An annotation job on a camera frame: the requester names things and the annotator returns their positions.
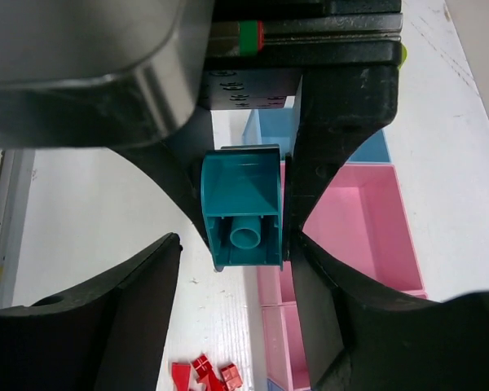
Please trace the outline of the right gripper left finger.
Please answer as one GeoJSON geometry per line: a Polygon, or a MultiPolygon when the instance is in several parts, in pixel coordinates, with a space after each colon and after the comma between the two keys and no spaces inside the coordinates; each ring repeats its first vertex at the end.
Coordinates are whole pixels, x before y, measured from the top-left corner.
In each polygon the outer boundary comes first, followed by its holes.
{"type": "Polygon", "coordinates": [[[0,310],[0,390],[154,390],[182,246],[169,233],[30,306],[0,310]]]}

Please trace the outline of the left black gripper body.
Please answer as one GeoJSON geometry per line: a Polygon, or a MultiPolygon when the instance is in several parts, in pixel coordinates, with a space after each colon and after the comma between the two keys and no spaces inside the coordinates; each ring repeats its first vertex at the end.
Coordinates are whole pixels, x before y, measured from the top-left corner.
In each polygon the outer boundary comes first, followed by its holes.
{"type": "Polygon", "coordinates": [[[395,66],[399,1],[0,1],[0,147],[120,147],[395,66]]]}

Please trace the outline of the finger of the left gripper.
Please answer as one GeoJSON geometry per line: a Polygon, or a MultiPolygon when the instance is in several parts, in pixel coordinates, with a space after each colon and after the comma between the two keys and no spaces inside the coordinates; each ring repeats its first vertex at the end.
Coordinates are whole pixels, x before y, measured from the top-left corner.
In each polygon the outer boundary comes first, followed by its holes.
{"type": "Polygon", "coordinates": [[[314,68],[302,74],[298,126],[285,163],[283,250],[297,236],[324,190],[356,149],[396,116],[395,65],[314,68]]]}
{"type": "Polygon", "coordinates": [[[205,154],[214,150],[211,112],[196,109],[174,134],[144,147],[114,152],[143,171],[182,210],[207,244],[200,205],[200,174],[205,154]]]}

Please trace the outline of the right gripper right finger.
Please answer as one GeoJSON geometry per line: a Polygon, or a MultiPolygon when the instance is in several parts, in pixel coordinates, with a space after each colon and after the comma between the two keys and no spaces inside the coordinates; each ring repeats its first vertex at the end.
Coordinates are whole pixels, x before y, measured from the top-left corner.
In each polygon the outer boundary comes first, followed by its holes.
{"type": "Polygon", "coordinates": [[[303,233],[291,264],[314,390],[489,390],[489,292],[413,297],[303,233]]]}

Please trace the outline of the teal lego brick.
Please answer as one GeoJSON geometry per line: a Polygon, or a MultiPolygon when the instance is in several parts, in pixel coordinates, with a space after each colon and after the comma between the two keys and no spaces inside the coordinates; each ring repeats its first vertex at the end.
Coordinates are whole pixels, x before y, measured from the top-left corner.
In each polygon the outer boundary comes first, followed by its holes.
{"type": "Polygon", "coordinates": [[[277,145],[223,147],[205,155],[200,205],[216,271],[282,266],[282,200],[277,145]]]}

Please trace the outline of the red lego cluster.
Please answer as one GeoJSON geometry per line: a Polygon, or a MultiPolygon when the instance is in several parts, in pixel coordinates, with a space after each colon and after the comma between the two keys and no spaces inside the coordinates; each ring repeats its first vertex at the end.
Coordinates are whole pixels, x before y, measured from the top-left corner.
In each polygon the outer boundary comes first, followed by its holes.
{"type": "Polygon", "coordinates": [[[243,380],[235,363],[228,363],[220,367],[218,372],[214,369],[205,354],[191,362],[173,362],[171,364],[171,377],[174,389],[178,391],[192,390],[192,372],[195,372],[196,383],[207,391],[235,391],[243,386],[243,380]]]}

